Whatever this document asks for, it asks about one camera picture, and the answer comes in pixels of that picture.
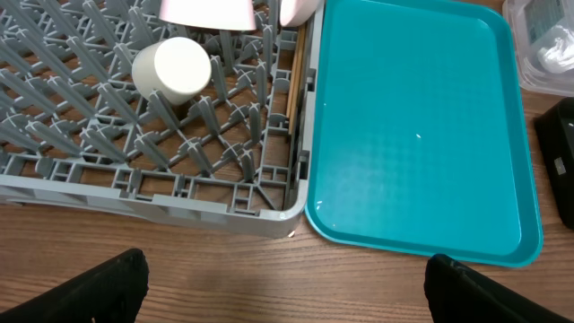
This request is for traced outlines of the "white small cup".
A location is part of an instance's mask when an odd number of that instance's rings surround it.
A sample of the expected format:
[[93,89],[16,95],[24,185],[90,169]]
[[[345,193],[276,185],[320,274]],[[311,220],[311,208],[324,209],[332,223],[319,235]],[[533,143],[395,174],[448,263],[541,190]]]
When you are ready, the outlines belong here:
[[139,51],[131,75],[145,99],[158,90],[172,105],[181,105],[207,86],[212,66],[201,45],[189,38],[174,37]]

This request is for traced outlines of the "large white plate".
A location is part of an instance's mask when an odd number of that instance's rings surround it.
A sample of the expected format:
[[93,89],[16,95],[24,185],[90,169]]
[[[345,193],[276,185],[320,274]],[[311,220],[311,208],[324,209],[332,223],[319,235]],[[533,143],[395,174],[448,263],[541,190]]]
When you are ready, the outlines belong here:
[[297,27],[306,22],[317,10],[321,0],[282,0],[280,24],[283,27]]

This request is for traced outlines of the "wooden chopstick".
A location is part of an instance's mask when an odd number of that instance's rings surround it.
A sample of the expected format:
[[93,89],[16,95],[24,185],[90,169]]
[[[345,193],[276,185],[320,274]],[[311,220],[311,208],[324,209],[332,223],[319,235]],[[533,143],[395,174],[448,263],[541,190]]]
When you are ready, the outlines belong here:
[[302,73],[302,69],[303,69],[303,59],[304,59],[303,56],[304,56],[304,52],[305,52],[305,42],[306,42],[306,37],[307,37],[307,26],[308,26],[308,24],[305,22],[302,25],[305,25],[305,27],[306,27],[305,38],[304,38],[302,54],[301,54],[301,59],[300,59],[299,80],[296,82],[296,88],[295,88],[295,90],[296,90],[295,97],[294,97],[295,101],[293,102],[293,107],[292,107],[292,111],[291,111],[291,119],[290,119],[289,130],[288,130],[289,135],[291,135],[293,133],[293,129],[295,128],[295,117],[296,117],[297,104],[299,101],[301,73]]
[[295,88],[296,88],[296,82],[299,80],[299,73],[300,73],[300,59],[301,59],[301,54],[302,54],[302,48],[303,48],[303,43],[304,43],[304,38],[305,38],[305,25],[301,25],[298,28],[298,33],[297,33],[297,42],[296,42],[296,48],[295,48],[295,53],[293,56],[293,62],[292,62],[292,68],[291,68],[291,84],[290,84],[290,91],[289,91],[289,96],[288,96],[288,100],[287,100],[287,110],[286,110],[286,116],[291,119],[291,111],[292,111],[292,107],[293,107],[293,102],[295,101],[294,97],[295,97]]

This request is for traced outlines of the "pink shallow bowl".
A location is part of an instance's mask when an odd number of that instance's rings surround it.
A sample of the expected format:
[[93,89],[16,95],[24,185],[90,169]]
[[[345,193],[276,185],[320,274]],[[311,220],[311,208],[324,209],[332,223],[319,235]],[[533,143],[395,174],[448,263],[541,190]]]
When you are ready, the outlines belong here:
[[225,31],[257,28],[251,0],[162,0],[159,18],[178,25]]

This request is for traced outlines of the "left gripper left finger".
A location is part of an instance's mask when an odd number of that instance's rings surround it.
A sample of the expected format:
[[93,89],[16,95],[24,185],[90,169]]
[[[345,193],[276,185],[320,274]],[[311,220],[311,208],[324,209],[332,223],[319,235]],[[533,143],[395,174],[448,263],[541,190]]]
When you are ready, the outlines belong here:
[[125,252],[1,313],[3,322],[134,322],[149,287],[140,249]]

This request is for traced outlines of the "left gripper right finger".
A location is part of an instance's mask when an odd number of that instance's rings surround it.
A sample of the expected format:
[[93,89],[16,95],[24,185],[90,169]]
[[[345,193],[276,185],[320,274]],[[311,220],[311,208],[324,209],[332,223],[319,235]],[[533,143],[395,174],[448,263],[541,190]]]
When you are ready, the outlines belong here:
[[423,288],[435,323],[570,323],[444,254],[428,260]]

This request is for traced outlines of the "white tissue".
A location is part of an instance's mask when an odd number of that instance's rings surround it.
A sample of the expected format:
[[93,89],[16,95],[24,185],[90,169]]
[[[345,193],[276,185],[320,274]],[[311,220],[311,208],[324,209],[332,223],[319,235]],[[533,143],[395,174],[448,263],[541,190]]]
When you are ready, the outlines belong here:
[[563,74],[573,69],[573,30],[555,25],[549,31],[551,44],[542,46],[537,58],[542,67],[553,74]]

